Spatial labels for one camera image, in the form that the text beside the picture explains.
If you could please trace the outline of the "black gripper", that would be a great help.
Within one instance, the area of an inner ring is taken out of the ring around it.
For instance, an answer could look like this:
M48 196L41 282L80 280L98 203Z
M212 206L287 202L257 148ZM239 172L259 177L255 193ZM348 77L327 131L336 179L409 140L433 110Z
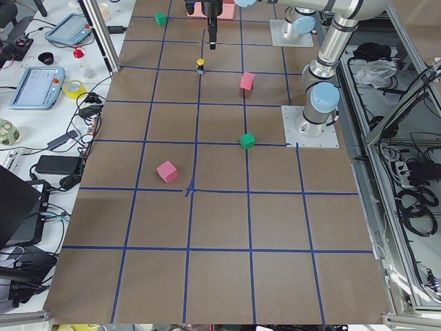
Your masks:
M223 0L201 1L202 13L207 17L207 30L209 32L209 49L216 49L217 41L217 17L223 13Z

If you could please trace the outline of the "green cube near arm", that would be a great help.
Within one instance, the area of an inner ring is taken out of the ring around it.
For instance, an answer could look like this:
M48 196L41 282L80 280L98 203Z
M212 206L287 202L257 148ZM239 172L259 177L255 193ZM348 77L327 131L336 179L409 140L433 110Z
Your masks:
M255 137L252 133L248 132L241 136L240 138L240 145L242 149L248 150L250 148L253 148L256 144Z

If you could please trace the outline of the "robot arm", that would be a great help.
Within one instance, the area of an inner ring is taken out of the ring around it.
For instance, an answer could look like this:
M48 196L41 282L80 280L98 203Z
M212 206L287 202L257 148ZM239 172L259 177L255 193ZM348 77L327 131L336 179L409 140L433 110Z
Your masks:
M283 37L297 41L309 34L315 27L315 10L289 6L285 9L285 22L282 26Z
M338 89L329 82L336 74L343 51L360 21L374 18L387 9L390 1L267 1L303 13L330 11L335 14L316 58L304 69L302 82L306 104L294 120L296 131L308 138L319 137L340 99Z

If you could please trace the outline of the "pink cube near arm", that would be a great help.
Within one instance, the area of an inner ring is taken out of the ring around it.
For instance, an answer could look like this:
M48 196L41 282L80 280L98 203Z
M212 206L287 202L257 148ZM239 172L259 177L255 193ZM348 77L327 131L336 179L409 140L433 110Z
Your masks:
M171 183L178 178L178 170L174 164L167 160L156 168L159 177L165 183Z

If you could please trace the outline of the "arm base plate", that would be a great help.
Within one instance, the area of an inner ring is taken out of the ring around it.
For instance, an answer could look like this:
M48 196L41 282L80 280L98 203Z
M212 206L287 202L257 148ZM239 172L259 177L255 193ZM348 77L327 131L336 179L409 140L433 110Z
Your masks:
M337 149L339 142L334 125L311 124L303 116L304 106L281 106L285 145L288 148Z
M313 17L303 17L288 23L285 20L271 19L270 32L273 46L312 48L314 42L311 36L316 20Z

